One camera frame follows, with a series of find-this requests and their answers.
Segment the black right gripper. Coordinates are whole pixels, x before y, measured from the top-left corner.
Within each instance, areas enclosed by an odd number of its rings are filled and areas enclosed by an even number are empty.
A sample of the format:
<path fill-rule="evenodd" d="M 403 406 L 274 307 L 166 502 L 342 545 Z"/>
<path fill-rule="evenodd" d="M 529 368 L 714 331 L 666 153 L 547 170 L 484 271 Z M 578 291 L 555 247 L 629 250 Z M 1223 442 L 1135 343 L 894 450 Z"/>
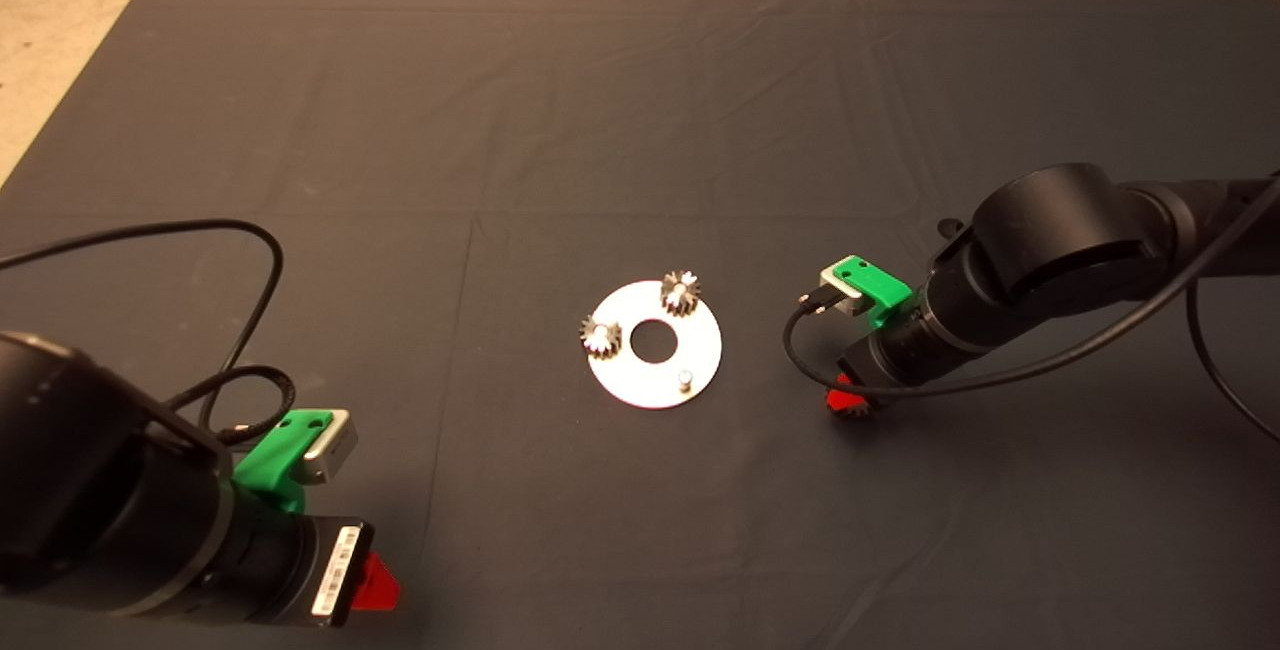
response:
<path fill-rule="evenodd" d="M 891 360 L 877 343 L 854 343 L 847 345 L 837 360 L 837 366 L 851 385 L 882 386 L 882 389 L 905 389 L 902 377 Z M 829 386 L 826 392 L 826 408 L 833 416 L 858 416 L 859 395 L 854 392 L 840 392 Z"/>

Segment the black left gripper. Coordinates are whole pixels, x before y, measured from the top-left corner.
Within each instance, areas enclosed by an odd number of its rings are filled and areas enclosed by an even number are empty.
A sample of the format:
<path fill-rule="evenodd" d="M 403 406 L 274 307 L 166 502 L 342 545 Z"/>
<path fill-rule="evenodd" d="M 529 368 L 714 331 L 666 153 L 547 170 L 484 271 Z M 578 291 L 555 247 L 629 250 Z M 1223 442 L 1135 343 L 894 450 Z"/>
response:
<path fill-rule="evenodd" d="M 292 514 L 294 559 L 262 609 L 268 626 L 340 628 L 351 612 L 393 612 L 401 585 L 372 550 L 375 525 L 353 514 Z"/>

